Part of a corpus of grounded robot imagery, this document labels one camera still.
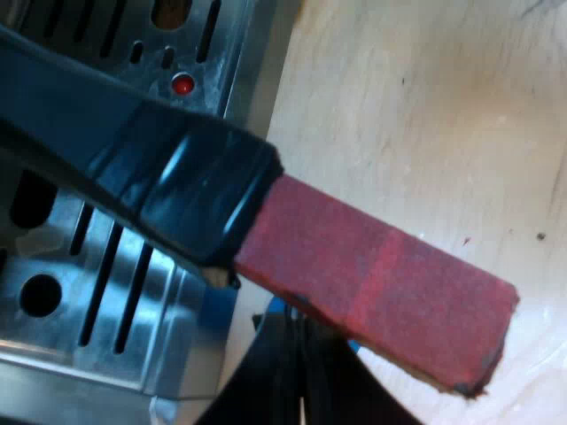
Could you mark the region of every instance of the black electrical tape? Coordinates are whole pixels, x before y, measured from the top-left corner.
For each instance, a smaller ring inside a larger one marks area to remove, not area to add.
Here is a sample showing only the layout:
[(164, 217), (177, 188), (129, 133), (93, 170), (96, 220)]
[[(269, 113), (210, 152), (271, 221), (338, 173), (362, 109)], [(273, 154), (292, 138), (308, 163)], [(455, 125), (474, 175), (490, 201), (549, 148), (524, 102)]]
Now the black electrical tape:
[(276, 148), (171, 107), (0, 26), (0, 150), (178, 261), (229, 267)]

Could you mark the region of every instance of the round hole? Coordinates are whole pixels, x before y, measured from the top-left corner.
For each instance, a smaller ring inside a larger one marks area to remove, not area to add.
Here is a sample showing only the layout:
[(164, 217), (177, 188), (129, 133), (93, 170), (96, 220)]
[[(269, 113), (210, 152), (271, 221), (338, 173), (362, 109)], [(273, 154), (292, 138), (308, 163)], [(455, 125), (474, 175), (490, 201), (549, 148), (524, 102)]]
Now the round hole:
[(195, 81), (188, 73), (179, 73), (171, 81), (171, 87), (180, 96), (186, 96), (195, 88)]
[(19, 305), (32, 317), (45, 317), (53, 313), (61, 302), (61, 286), (46, 274), (37, 274), (24, 283), (19, 294)]

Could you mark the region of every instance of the ventilation slot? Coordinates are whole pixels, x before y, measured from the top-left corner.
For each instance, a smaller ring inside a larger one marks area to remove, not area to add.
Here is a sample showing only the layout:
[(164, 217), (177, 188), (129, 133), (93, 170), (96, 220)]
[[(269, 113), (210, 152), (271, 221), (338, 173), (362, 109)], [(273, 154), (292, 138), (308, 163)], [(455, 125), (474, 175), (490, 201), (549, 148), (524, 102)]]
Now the ventilation slot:
[(191, 0), (156, 0), (151, 20), (157, 28), (172, 31), (185, 23), (190, 8)]
[(6, 261), (8, 260), (8, 251), (7, 250), (0, 250), (0, 274), (4, 270), (6, 266)]
[(47, 23), (45, 24), (45, 29), (43, 30), (43, 36), (45, 38), (51, 38), (53, 33), (55, 33), (55, 28), (59, 23), (61, 18), (61, 12), (63, 11), (63, 0), (55, 0), (53, 7), (51, 7), (50, 16), (47, 18)]
[(106, 31), (105, 42), (103, 42), (103, 47), (100, 49), (101, 58), (108, 58), (110, 56), (110, 51), (113, 49), (114, 38), (116, 37), (116, 33), (118, 33), (118, 27), (120, 26), (120, 21), (124, 14), (124, 9), (126, 9), (126, 0), (116, 0), (113, 16), (110, 19), (110, 25)]
[(79, 345), (81, 347), (89, 344), (92, 329), (95, 327), (98, 309), (100, 308), (100, 302), (105, 294), (106, 284), (108, 283), (108, 278), (110, 277), (110, 272), (113, 268), (114, 257), (116, 256), (121, 236), (122, 226), (114, 223), (113, 229), (110, 232), (110, 237), (108, 238), (108, 244), (106, 245), (105, 255), (103, 256), (100, 270), (98, 271), (97, 282), (95, 283), (95, 289), (93, 291), (92, 298), (90, 299), (89, 310), (87, 310), (85, 322), (82, 325), (81, 336), (79, 338)]
[(144, 44), (142, 42), (135, 42), (132, 46), (132, 54), (130, 55), (130, 63), (138, 64), (144, 54)]
[(209, 15), (206, 17), (205, 29), (201, 36), (201, 43), (198, 46), (197, 62), (202, 63), (206, 61), (211, 47), (211, 40), (213, 39), (214, 28), (216, 27), (216, 20), (219, 18), (221, 11), (221, 0), (214, 0), (209, 9)]
[(167, 47), (163, 54), (163, 60), (161, 61), (161, 67), (163, 69), (171, 68), (174, 63), (175, 49), (173, 47)]
[(82, 205), (81, 214), (77, 221), (77, 227), (74, 230), (73, 241), (71, 241), (71, 247), (69, 248), (69, 255), (79, 255), (81, 253), (81, 248), (85, 242), (85, 236), (87, 235), (87, 230), (89, 230), (90, 219), (92, 218), (93, 211), (94, 209), (92, 206), (87, 204)]
[(95, 0), (85, 0), (85, 5), (82, 7), (81, 16), (79, 17), (79, 22), (77, 23), (77, 28), (74, 31), (73, 40), (75, 43), (80, 43), (85, 37), (85, 32), (89, 27), (90, 17), (92, 16), (92, 11), (95, 8)]
[(134, 272), (134, 279), (132, 280), (132, 286), (130, 288), (130, 293), (128, 294), (128, 301), (126, 302), (124, 315), (122, 316), (118, 335), (116, 336), (116, 342), (114, 344), (114, 352), (116, 354), (123, 353), (124, 348), (126, 347), (128, 334), (130, 333), (132, 321), (134, 320), (134, 313), (136, 312), (138, 301), (142, 295), (142, 287), (144, 286), (145, 276), (147, 275), (148, 267), (150, 266), (152, 252), (153, 248), (145, 243), (142, 248), (140, 258), (136, 264), (136, 271)]
[(50, 216), (57, 187), (24, 170), (10, 208), (10, 219), (19, 228), (37, 228)]

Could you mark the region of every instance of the red abrasive paper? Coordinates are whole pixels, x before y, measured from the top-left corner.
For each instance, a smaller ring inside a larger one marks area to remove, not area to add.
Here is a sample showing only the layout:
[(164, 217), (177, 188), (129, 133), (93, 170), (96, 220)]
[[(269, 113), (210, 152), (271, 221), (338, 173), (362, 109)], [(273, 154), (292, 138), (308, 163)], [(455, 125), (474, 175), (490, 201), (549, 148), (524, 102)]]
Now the red abrasive paper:
[(498, 363), (515, 288), (288, 175), (237, 271), (369, 348), (467, 397)]

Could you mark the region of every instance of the dark spot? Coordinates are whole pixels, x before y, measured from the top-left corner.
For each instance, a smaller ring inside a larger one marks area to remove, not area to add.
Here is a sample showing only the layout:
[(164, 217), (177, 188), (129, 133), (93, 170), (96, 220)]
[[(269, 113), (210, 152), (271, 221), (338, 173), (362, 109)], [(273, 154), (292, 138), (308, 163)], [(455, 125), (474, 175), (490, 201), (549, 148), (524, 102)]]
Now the dark spot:
[(252, 324), (254, 325), (254, 330), (258, 330), (260, 324), (262, 323), (263, 318), (264, 318), (263, 314), (255, 314), (252, 316)]
[(464, 383), (464, 382), (456, 383), (453, 387), (453, 390), (455, 390), (456, 392), (463, 394), (463, 396), (467, 396), (467, 397), (470, 394), (469, 385), (467, 383)]
[(309, 302), (309, 298), (307, 298), (305, 295), (301, 295), (301, 294), (292, 294), (291, 295), (295, 301), (297, 301), (296, 304), (299, 305), (311, 305), (311, 303)]

